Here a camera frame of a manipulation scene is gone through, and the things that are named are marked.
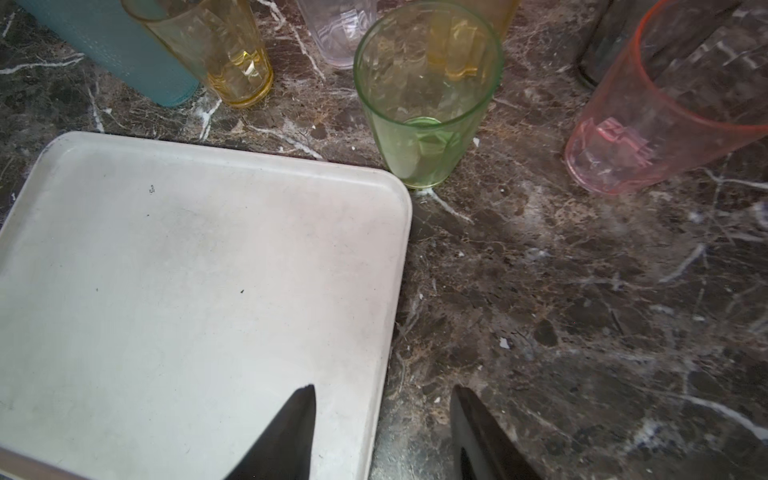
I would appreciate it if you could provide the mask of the beige square tray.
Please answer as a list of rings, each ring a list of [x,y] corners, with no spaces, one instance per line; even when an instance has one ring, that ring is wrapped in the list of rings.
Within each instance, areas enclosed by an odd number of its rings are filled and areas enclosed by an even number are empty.
[[[412,219],[378,169],[70,132],[1,230],[1,472],[222,479],[313,386],[369,475]]]

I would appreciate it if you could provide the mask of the clear glass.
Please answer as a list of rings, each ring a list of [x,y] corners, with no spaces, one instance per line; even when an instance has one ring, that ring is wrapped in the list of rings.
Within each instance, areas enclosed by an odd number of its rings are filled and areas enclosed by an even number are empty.
[[[353,66],[357,46],[377,19],[376,0],[298,0],[300,13],[323,59]]]

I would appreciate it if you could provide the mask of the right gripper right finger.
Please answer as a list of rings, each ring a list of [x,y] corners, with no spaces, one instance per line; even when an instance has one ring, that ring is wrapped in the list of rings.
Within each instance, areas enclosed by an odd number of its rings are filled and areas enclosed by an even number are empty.
[[[453,387],[450,425],[456,479],[542,479],[470,388]]]

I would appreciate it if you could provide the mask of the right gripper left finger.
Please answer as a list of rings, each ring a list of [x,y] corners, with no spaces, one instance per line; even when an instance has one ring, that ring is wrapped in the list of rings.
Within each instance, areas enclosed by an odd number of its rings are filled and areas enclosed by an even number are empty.
[[[316,403],[314,385],[295,390],[225,479],[307,480],[311,470]]]

